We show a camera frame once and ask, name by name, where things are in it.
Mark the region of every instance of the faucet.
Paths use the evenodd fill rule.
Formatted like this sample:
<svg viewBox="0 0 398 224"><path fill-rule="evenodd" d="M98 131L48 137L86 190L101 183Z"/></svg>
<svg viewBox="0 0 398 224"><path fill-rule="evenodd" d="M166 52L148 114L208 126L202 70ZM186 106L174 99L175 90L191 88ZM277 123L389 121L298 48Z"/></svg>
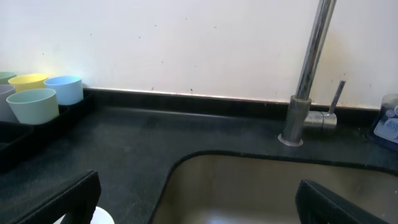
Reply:
<svg viewBox="0 0 398 224"><path fill-rule="evenodd" d="M279 141L288 146L299 147L303 144L301 137L304 127L323 130L334 129L337 125L337 117L334 114L334 110L343 91L344 80L340 81L328 112L310 111L311 99L309 98L312 81L317 70L335 4L336 0L319 0L297 91L295 95L290 97L285 128L282 134L278 136Z"/></svg>

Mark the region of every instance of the kitchen sink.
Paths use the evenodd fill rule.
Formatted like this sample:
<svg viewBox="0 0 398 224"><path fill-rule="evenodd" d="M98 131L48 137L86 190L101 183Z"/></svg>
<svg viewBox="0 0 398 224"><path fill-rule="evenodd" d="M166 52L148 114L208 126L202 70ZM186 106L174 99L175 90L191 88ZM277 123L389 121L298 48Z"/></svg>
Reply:
<svg viewBox="0 0 398 224"><path fill-rule="evenodd" d="M154 224L300 223L295 194L311 179L389 223L398 223L398 177L300 162L205 155L171 174Z"/></svg>

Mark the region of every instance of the wall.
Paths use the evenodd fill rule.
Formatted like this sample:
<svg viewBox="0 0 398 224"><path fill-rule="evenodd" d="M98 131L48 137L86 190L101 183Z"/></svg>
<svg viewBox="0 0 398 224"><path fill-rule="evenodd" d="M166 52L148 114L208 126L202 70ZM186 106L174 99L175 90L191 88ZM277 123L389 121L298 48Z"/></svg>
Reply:
<svg viewBox="0 0 398 224"><path fill-rule="evenodd" d="M283 101L317 0L2 0L0 70L76 74L90 88ZM398 92L398 1L338 0L311 92L378 108Z"/></svg>

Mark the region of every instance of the sink basin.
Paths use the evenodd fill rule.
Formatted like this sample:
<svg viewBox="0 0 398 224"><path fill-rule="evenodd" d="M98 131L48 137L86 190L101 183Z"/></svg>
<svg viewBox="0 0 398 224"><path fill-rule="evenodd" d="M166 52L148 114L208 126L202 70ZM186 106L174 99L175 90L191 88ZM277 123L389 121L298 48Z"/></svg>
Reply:
<svg viewBox="0 0 398 224"><path fill-rule="evenodd" d="M154 224L300 223L295 194L311 179L389 223L398 223L398 177L299 162L205 155L170 176Z"/></svg>

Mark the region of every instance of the white round object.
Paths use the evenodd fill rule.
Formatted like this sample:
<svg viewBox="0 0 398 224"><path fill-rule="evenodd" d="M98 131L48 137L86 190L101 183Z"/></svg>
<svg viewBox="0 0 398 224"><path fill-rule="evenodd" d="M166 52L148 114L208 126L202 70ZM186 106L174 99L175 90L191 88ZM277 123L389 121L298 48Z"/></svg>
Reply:
<svg viewBox="0 0 398 224"><path fill-rule="evenodd" d="M54 224L61 224L64 215L58 219ZM114 224L112 216L102 208L98 206L95 208L93 219L90 222L91 224Z"/></svg>

